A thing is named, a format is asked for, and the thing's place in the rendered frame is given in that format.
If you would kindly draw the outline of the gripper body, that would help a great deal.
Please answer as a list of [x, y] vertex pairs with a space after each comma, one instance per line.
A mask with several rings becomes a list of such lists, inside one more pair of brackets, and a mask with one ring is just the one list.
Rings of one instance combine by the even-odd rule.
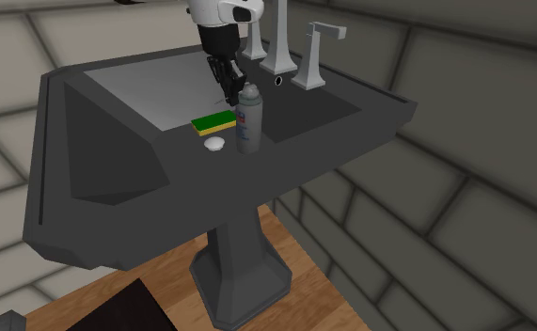
[[203, 51], [222, 59], [233, 59], [240, 48], [239, 27], [237, 24], [197, 27]]

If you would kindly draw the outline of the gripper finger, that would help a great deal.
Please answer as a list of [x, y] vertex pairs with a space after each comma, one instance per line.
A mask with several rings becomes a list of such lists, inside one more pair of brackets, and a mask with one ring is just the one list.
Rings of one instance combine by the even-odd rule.
[[231, 77], [229, 63], [220, 57], [209, 55], [207, 62], [213, 73], [213, 77], [218, 85], [221, 86], [225, 101], [231, 104]]
[[239, 68], [236, 59], [229, 62], [230, 93], [239, 93], [245, 85], [246, 73]]

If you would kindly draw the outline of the green and yellow sponge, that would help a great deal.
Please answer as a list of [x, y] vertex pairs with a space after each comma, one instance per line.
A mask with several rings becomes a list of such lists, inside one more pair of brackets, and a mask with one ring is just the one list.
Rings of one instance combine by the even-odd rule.
[[214, 113], [191, 121], [192, 127], [199, 136], [219, 132], [236, 125], [236, 116], [230, 111]]

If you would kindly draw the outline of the white tap spout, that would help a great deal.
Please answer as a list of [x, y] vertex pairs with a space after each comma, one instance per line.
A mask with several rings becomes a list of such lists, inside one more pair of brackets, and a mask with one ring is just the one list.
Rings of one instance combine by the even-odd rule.
[[274, 75], [296, 71], [288, 44], [288, 0], [273, 0], [271, 13], [269, 50], [260, 67]]

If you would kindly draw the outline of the grey spray bottle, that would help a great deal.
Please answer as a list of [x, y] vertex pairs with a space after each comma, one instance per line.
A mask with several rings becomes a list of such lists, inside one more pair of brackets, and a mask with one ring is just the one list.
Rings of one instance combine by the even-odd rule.
[[238, 100], [235, 108], [237, 150], [250, 154], [261, 146], [262, 96], [256, 85], [246, 82]]

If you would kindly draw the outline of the dark grey pedestal sink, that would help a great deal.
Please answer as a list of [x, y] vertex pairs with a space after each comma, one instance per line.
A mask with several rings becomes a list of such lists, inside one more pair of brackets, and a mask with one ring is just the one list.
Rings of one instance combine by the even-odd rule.
[[190, 272], [214, 327], [233, 331], [284, 297], [292, 273], [258, 208], [390, 141], [416, 103], [322, 67], [304, 90], [253, 60], [261, 146], [233, 129], [208, 150], [192, 120], [223, 111], [200, 46], [62, 67], [42, 75], [24, 241], [43, 258], [128, 271], [201, 234]]

